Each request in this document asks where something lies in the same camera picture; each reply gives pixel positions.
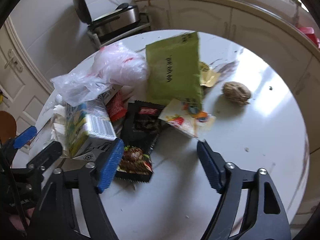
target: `red wrapper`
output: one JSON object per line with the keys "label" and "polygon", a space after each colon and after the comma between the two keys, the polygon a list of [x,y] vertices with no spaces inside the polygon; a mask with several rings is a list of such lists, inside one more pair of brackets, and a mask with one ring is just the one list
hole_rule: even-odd
{"label": "red wrapper", "polygon": [[111,122],[114,122],[127,113],[122,102],[121,91],[118,91],[115,96],[106,105]]}

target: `black snack wrapper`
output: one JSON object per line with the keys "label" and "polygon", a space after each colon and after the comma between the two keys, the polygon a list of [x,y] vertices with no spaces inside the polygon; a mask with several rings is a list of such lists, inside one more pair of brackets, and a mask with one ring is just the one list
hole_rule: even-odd
{"label": "black snack wrapper", "polygon": [[148,102],[129,103],[121,131],[124,155],[116,178],[149,182],[153,174],[150,154],[159,137],[162,121],[158,119],[164,106]]}

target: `metal bolt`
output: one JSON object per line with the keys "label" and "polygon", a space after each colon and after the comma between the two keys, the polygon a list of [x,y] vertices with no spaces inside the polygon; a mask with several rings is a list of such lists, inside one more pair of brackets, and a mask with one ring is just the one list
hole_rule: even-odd
{"label": "metal bolt", "polygon": [[235,165],[233,163],[227,163],[226,166],[229,169],[234,169],[235,168]]}
{"label": "metal bolt", "polygon": [[60,168],[56,168],[53,170],[54,174],[60,174],[61,172],[62,172],[62,169],[60,169]]}
{"label": "metal bolt", "polygon": [[92,168],[94,168],[96,165],[93,163],[93,162],[89,162],[89,163],[87,163],[86,165],[85,165],[85,167],[86,168],[88,168],[88,169],[92,169]]}
{"label": "metal bolt", "polygon": [[261,168],[261,169],[259,169],[259,173],[262,174],[262,175],[266,175],[268,172],[267,172],[266,169]]}
{"label": "metal bolt", "polygon": [[32,190],[32,186],[31,186],[30,184],[27,184],[27,185],[26,185],[26,190],[27,190],[27,191]]}

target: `dark blue gripper pad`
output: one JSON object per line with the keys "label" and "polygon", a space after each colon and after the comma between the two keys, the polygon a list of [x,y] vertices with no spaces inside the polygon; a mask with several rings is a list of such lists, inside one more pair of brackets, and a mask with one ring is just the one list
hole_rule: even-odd
{"label": "dark blue gripper pad", "polygon": [[220,192],[223,186],[220,182],[220,174],[218,168],[214,164],[209,152],[204,147],[201,141],[199,141],[197,144],[197,153],[204,172],[209,180],[210,186],[217,190],[217,192]]}
{"label": "dark blue gripper pad", "polygon": [[120,139],[113,147],[105,165],[99,172],[99,181],[97,185],[98,193],[102,193],[110,184],[116,174],[117,167],[121,161],[124,152],[124,143]]}
{"label": "dark blue gripper pad", "polygon": [[13,148],[21,149],[28,141],[37,135],[37,129],[34,126],[30,126],[14,139]]}

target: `marble table surface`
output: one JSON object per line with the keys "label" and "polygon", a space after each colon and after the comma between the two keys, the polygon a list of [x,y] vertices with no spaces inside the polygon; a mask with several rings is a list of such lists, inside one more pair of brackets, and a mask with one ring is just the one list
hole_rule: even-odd
{"label": "marble table surface", "polygon": [[[129,49],[145,55],[145,46],[184,33],[161,30],[122,40]],[[219,82],[205,91],[204,111],[216,116],[205,139],[212,150],[242,169],[266,168],[292,221],[302,200],[309,169],[308,137],[299,107],[281,77],[251,51],[229,40],[199,33],[200,60],[221,73]],[[91,55],[73,71],[89,68]],[[250,104],[241,108],[221,95],[226,81],[237,81],[252,92]],[[44,114],[54,100],[50,95],[36,127],[51,114]],[[196,154],[196,139],[174,128],[159,137],[151,158],[154,174],[149,183],[115,179],[100,195],[108,218],[120,240],[200,239],[213,216],[220,195],[211,189]],[[52,169],[46,171],[48,177]],[[246,192],[243,190],[234,231],[239,230]],[[89,236],[79,195],[73,191],[82,234]]]}

